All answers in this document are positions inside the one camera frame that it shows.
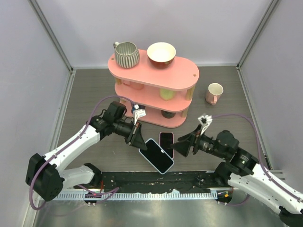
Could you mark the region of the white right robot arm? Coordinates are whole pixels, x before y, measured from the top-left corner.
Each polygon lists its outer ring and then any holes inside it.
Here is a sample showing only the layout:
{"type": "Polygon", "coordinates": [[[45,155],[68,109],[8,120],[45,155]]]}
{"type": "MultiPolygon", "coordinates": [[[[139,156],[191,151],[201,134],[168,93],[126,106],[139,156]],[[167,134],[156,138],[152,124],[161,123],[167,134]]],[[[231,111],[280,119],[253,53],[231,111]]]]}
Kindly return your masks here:
{"type": "Polygon", "coordinates": [[[193,132],[178,138],[171,147],[187,157],[192,151],[211,154],[223,159],[214,171],[214,182],[220,187],[236,187],[267,205],[289,227],[303,225],[303,195],[286,185],[259,160],[239,147],[239,141],[228,131],[220,132],[216,139],[193,132]]]}

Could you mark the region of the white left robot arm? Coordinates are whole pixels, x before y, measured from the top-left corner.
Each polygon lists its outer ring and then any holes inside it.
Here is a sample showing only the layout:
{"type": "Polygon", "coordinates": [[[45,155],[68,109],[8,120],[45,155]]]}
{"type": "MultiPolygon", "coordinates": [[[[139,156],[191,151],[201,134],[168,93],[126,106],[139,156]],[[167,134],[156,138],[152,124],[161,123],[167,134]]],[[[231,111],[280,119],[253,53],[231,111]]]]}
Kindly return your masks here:
{"type": "Polygon", "coordinates": [[[146,112],[139,105],[133,106],[133,120],[125,120],[126,106],[113,101],[101,114],[92,116],[73,137],[51,152],[34,154],[28,164],[26,183],[30,192],[36,192],[45,201],[53,200],[62,189],[86,184],[95,189],[101,182],[101,171],[92,164],[75,169],[66,167],[89,147],[112,133],[122,136],[125,143],[146,149],[138,119],[146,112]]]}

